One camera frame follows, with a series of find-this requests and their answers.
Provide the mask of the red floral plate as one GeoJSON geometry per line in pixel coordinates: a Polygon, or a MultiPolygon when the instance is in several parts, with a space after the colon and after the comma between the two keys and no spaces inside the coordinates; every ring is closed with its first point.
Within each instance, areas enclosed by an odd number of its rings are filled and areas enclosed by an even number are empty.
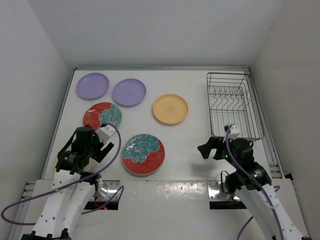
{"type": "Polygon", "coordinates": [[[136,176],[148,176],[164,163],[165,148],[154,135],[137,134],[123,146],[121,160],[128,172],[136,176]]]}
{"type": "Polygon", "coordinates": [[[95,131],[105,123],[119,128],[122,122],[120,108],[111,102],[100,102],[91,106],[83,116],[83,126],[89,125],[95,131]]]}

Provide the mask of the purple plate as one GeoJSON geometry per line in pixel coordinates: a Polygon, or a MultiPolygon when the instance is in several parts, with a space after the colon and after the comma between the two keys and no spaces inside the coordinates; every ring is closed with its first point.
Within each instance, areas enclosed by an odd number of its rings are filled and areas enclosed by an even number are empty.
{"type": "Polygon", "coordinates": [[[103,97],[109,90],[110,81],[102,73],[92,72],[84,75],[76,84],[76,94],[85,100],[103,97]]]}
{"type": "Polygon", "coordinates": [[[145,84],[135,78],[126,78],[119,81],[112,91],[112,98],[119,105],[133,107],[140,104],[147,93],[145,84]]]}

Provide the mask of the yellow plate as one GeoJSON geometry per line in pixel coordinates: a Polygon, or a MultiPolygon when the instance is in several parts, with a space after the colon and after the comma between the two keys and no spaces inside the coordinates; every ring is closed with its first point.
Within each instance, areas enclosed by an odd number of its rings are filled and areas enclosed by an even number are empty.
{"type": "Polygon", "coordinates": [[[184,98],[170,93],[161,95],[155,100],[152,112],[160,122],[167,125],[176,125],[187,117],[189,107],[184,98]]]}

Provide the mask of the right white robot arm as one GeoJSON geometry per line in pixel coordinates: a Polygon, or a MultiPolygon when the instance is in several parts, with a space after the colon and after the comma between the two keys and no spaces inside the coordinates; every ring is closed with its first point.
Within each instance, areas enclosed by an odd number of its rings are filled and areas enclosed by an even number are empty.
{"type": "Polygon", "coordinates": [[[308,236],[298,230],[282,206],[270,176],[255,161],[253,145],[244,138],[210,137],[197,149],[204,159],[215,150],[215,160],[226,160],[235,168],[235,172],[226,176],[224,185],[249,210],[265,239],[307,240],[308,236]]]}

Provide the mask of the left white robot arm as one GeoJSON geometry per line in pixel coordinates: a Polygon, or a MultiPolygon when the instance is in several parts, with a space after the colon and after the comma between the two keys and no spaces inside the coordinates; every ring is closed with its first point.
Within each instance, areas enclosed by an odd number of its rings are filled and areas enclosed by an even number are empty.
{"type": "Polygon", "coordinates": [[[115,126],[103,123],[98,129],[90,125],[76,128],[57,154],[52,193],[32,228],[23,240],[70,240],[88,201],[99,193],[99,173],[85,171],[90,159],[100,163],[114,144],[108,142],[115,126]]]}

